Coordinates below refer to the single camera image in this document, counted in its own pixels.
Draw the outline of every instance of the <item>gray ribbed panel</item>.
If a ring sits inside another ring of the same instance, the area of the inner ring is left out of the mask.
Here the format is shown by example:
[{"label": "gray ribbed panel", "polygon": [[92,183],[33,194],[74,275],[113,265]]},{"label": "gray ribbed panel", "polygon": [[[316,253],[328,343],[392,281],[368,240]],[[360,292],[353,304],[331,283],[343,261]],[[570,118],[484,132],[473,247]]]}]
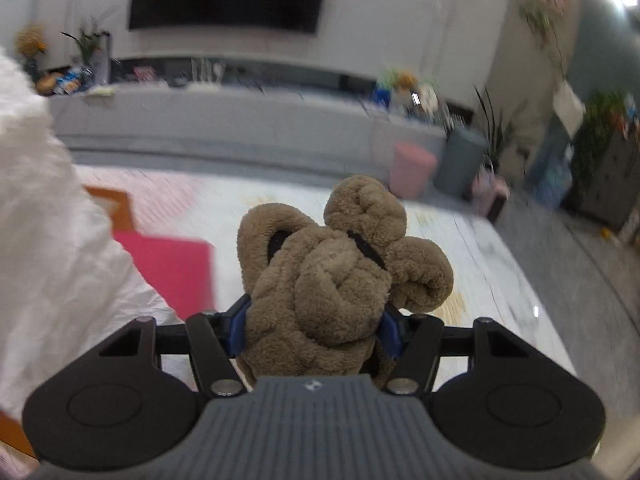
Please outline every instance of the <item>gray ribbed panel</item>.
[{"label": "gray ribbed panel", "polygon": [[210,402],[191,434],[146,465],[111,473],[44,465],[33,480],[600,480],[587,461],[542,472],[478,462],[451,446],[416,399],[367,376],[261,378],[256,391]]}]

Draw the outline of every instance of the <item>beige wall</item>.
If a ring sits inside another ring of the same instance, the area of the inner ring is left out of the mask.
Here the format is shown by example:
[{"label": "beige wall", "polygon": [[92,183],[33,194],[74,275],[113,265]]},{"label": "beige wall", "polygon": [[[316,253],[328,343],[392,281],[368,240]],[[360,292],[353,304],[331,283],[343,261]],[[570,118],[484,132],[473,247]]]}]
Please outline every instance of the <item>beige wall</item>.
[{"label": "beige wall", "polygon": [[[520,134],[534,140],[530,164],[553,116],[552,99],[559,82],[559,72],[548,57],[548,50],[540,49],[529,26],[520,16],[520,5],[526,1],[509,1],[494,65],[487,79],[487,88],[496,108],[496,115],[502,108],[505,118],[511,116],[513,109],[523,99],[529,100],[519,123],[527,124]],[[571,0],[567,13],[556,27],[565,70],[574,52],[579,21],[580,0]],[[480,119],[483,117],[480,110],[476,115],[479,127],[482,127]],[[516,146],[512,146],[500,162],[500,170],[509,180],[523,178],[522,159],[516,155],[515,150]]]}]

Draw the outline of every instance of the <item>stuffed animal paw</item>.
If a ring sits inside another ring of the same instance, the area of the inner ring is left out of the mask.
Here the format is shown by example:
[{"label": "stuffed animal paw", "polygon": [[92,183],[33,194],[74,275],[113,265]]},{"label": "stuffed animal paw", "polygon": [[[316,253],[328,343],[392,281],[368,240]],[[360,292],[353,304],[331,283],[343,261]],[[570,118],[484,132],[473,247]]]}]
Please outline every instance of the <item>stuffed animal paw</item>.
[{"label": "stuffed animal paw", "polygon": [[393,369],[375,337],[385,304],[430,312],[453,289],[447,257],[433,242],[405,236],[404,208],[377,180],[338,184],[324,223],[277,203],[242,219],[238,259],[252,305],[238,364],[250,383],[261,375],[357,374],[365,362],[380,383]]}]

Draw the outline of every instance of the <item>white cloth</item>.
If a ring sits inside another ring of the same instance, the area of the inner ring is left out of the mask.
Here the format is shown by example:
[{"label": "white cloth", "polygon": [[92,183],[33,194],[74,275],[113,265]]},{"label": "white cloth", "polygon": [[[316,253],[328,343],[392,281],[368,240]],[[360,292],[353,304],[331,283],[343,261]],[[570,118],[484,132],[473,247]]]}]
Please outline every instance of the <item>white cloth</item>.
[{"label": "white cloth", "polygon": [[571,85],[563,79],[554,95],[554,111],[560,119],[571,139],[582,126],[582,120],[587,108],[574,93]]},{"label": "white cloth", "polygon": [[[51,131],[47,100],[0,48],[0,409],[136,316],[180,322],[111,237]],[[189,382],[188,360],[163,369]]]}]

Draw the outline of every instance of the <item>brown stuffed animal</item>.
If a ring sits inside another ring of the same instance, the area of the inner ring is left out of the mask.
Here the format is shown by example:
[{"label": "brown stuffed animal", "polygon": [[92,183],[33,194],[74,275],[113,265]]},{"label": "brown stuffed animal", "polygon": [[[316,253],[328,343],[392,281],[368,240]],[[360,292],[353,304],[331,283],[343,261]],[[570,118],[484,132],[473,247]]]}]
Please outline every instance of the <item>brown stuffed animal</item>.
[{"label": "brown stuffed animal", "polygon": [[[238,259],[252,305],[238,364],[251,384],[261,375],[357,374],[387,302],[430,312],[452,291],[447,257],[405,236],[404,208],[377,180],[343,180],[324,222],[285,204],[259,205],[242,219]],[[393,363],[375,353],[380,378]]]}]

